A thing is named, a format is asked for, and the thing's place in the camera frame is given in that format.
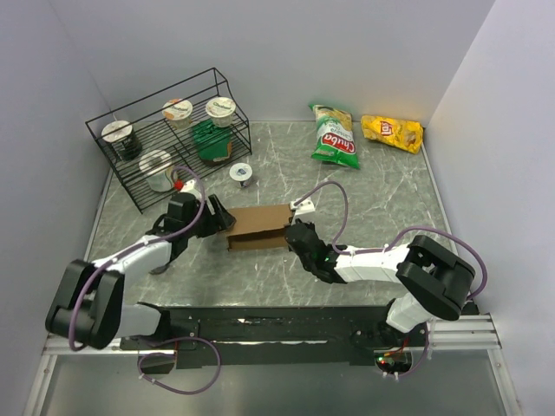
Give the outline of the brown cardboard box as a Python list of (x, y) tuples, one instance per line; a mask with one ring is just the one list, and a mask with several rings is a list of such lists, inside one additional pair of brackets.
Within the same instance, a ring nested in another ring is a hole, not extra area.
[(228, 250), (267, 250), (286, 248), (285, 229), (292, 219), (287, 205), (261, 205), (228, 210), (235, 224), (225, 232)]

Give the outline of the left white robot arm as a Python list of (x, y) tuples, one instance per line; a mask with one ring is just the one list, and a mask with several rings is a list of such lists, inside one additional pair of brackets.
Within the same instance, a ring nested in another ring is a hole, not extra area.
[(169, 311), (143, 302), (126, 304), (126, 287), (135, 278), (164, 270), (187, 248), (190, 238), (227, 231), (235, 222), (214, 194), (208, 198), (174, 194), (166, 213), (135, 244), (92, 263), (74, 260), (67, 266), (45, 328), (67, 338), (75, 351), (103, 349), (115, 338), (135, 336), (151, 348), (163, 348), (172, 337)]

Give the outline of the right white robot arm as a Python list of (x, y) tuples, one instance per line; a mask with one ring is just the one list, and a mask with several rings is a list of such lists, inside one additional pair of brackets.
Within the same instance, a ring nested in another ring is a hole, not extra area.
[(432, 318), (458, 320), (475, 278), (469, 263), (422, 234), (408, 244), (379, 250), (334, 248), (318, 237), (314, 224), (298, 221), (286, 229), (285, 241), (304, 270), (325, 283), (402, 285), (407, 294), (393, 300), (379, 324), (381, 339), (392, 346)]

